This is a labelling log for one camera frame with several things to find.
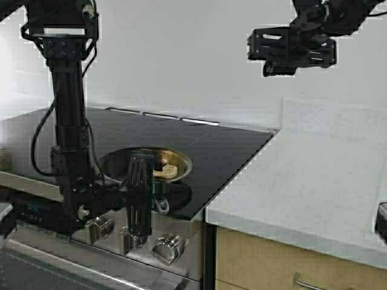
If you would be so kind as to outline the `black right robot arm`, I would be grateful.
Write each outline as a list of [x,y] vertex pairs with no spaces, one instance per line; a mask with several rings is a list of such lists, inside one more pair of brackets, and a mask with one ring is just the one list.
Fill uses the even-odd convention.
[[296,17],[288,26],[254,29],[247,58],[264,63],[264,77],[292,76],[299,68],[329,68],[337,63],[335,37],[357,32],[375,17],[380,1],[293,1]]

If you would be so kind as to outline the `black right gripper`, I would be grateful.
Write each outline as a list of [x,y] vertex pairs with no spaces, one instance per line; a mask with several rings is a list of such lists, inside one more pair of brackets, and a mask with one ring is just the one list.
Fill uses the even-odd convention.
[[259,28],[247,38],[247,58],[263,61],[264,77],[293,76],[299,68],[329,68],[337,63],[336,41],[299,28]]

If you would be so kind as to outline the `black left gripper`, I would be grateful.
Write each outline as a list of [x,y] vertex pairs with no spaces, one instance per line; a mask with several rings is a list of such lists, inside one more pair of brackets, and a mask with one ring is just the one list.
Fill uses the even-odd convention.
[[150,236],[154,164],[155,156],[136,152],[129,159],[123,182],[94,182],[85,193],[80,187],[67,190],[63,199],[66,215],[85,225],[111,210],[125,208],[129,232],[138,237]]

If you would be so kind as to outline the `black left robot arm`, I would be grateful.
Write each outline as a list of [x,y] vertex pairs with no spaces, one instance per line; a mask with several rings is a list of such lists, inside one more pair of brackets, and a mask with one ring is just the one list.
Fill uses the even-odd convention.
[[96,157],[94,136],[85,113],[83,77],[97,56],[99,13],[95,1],[2,1],[1,18],[25,7],[21,36],[43,55],[53,81],[56,143],[51,170],[69,220],[86,224],[110,210],[126,209],[129,232],[148,237],[154,157],[135,152],[123,182],[107,182]]

